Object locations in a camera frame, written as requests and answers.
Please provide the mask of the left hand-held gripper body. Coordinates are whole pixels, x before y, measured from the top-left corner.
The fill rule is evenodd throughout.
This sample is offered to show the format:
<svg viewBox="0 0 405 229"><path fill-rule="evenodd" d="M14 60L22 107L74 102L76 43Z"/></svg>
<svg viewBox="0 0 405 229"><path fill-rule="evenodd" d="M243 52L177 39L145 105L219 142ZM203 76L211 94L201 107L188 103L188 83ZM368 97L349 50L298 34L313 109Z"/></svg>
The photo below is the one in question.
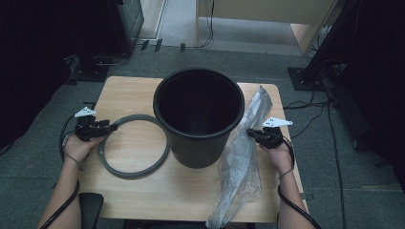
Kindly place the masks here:
<svg viewBox="0 0 405 229"><path fill-rule="evenodd" d="M82 141L90 141L92 138L101 137L102 130L96 121L96 111L84 107L75 114L75 135Z"/></svg>

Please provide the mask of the clear plastic bag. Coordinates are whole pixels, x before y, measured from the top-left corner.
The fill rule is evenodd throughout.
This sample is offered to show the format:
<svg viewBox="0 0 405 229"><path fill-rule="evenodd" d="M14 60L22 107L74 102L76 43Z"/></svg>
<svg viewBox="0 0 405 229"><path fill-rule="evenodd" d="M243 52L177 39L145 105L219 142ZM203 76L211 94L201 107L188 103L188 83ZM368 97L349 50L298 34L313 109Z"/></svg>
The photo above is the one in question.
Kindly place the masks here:
<svg viewBox="0 0 405 229"><path fill-rule="evenodd" d="M208 229L224 228L249 200L261 193L257 143L247 130L259 130L271 107L269 94L260 86L241 122L231 132L219 162L221 194L205 223Z"/></svg>

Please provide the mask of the person's left hand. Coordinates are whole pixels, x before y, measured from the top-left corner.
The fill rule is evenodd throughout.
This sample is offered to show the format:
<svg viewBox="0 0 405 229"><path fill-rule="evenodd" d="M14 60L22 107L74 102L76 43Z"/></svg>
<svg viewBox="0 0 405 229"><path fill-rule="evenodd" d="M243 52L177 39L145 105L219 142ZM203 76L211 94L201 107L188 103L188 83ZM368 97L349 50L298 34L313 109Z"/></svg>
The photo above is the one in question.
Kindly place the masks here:
<svg viewBox="0 0 405 229"><path fill-rule="evenodd" d="M90 141L82 141L76 135L70 135L64 146L64 162L80 164L102 140L103 137L95 137Z"/></svg>

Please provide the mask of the black stand base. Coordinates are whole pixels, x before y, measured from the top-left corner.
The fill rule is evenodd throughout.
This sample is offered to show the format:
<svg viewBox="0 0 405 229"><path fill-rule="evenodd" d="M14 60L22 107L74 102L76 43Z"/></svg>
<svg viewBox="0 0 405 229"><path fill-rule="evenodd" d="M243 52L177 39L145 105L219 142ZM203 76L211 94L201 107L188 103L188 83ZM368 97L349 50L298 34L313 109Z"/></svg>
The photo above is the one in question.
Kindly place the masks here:
<svg viewBox="0 0 405 229"><path fill-rule="evenodd" d="M69 77L70 81L104 82L109 71L108 66L98 65L93 60L78 58Z"/></svg>

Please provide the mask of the black cabinet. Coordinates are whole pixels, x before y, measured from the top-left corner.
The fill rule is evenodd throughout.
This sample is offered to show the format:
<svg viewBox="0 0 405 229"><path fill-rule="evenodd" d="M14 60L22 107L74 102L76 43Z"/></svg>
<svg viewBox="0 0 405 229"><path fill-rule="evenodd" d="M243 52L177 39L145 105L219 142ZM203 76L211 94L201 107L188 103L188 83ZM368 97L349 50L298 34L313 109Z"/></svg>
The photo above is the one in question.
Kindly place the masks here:
<svg viewBox="0 0 405 229"><path fill-rule="evenodd" d="M144 22L140 0L109 0L109 8L119 51L130 55Z"/></svg>

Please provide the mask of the thin wrist band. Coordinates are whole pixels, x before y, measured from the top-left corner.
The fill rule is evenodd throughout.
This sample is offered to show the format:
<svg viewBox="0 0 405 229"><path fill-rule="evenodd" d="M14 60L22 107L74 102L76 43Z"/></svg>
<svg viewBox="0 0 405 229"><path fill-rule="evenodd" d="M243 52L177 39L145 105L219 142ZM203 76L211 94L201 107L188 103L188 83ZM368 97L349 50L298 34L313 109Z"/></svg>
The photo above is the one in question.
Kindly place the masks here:
<svg viewBox="0 0 405 229"><path fill-rule="evenodd" d="M278 179L283 178L285 175L287 175L288 173L292 172L294 170L294 167L292 167L291 169L289 169L288 171L286 171L285 173L279 175Z"/></svg>

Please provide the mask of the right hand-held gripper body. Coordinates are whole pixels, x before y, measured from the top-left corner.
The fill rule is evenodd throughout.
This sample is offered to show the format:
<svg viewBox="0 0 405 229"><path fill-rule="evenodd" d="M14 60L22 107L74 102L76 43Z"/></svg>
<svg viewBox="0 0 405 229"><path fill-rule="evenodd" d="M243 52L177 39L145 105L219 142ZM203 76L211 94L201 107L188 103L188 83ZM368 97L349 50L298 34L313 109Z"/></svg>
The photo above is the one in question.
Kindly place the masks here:
<svg viewBox="0 0 405 229"><path fill-rule="evenodd" d="M284 142L284 136L281 132L281 128L292 125L293 122L284 120L281 118L271 116L262 123L263 133L265 136L265 142L263 146L268 149L274 149L279 147Z"/></svg>

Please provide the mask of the dark grey trash can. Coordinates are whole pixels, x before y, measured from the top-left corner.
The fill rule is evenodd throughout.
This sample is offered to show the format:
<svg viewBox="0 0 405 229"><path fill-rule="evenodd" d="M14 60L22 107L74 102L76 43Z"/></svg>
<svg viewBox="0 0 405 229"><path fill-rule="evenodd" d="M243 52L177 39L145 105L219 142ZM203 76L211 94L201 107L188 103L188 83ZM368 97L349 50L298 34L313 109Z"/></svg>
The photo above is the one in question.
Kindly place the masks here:
<svg viewBox="0 0 405 229"><path fill-rule="evenodd" d="M175 159L200 169L222 155L230 133L244 115L245 97L239 85L223 73L185 69L161 81L153 111Z"/></svg>

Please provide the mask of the person's right hand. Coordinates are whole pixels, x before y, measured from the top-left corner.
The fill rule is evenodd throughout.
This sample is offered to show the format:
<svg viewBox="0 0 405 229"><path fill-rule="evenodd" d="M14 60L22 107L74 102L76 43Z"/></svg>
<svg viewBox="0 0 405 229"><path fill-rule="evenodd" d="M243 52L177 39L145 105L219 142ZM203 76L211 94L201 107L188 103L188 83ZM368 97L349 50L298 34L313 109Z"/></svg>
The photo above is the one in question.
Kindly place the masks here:
<svg viewBox="0 0 405 229"><path fill-rule="evenodd" d="M285 173L293 167L289 154L289 148L285 143L282 143L280 146L274 149L268 149L263 145L260 145L260 148L269 154L270 159L279 175Z"/></svg>

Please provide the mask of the black stand with base plate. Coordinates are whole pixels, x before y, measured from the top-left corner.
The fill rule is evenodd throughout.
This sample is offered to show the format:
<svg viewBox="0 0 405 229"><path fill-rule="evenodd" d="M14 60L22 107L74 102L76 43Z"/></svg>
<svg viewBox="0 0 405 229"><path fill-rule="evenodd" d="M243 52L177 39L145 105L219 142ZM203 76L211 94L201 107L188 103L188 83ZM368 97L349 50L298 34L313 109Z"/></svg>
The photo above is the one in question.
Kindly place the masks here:
<svg viewBox="0 0 405 229"><path fill-rule="evenodd" d="M358 17L363 0L346 0L330 32L305 68L288 68L295 91L322 91L321 72L327 67L345 63L356 40Z"/></svg>

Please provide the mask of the beige wooden desk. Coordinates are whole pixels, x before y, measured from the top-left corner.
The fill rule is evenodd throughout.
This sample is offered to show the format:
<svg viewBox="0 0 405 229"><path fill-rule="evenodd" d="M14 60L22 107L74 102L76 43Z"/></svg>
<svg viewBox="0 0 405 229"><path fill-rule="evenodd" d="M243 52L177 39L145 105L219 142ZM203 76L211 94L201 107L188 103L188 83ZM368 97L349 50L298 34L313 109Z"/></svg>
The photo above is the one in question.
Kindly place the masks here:
<svg viewBox="0 0 405 229"><path fill-rule="evenodd" d="M214 18L288 23L302 54L341 9L339 0L196 0L196 19Z"/></svg>

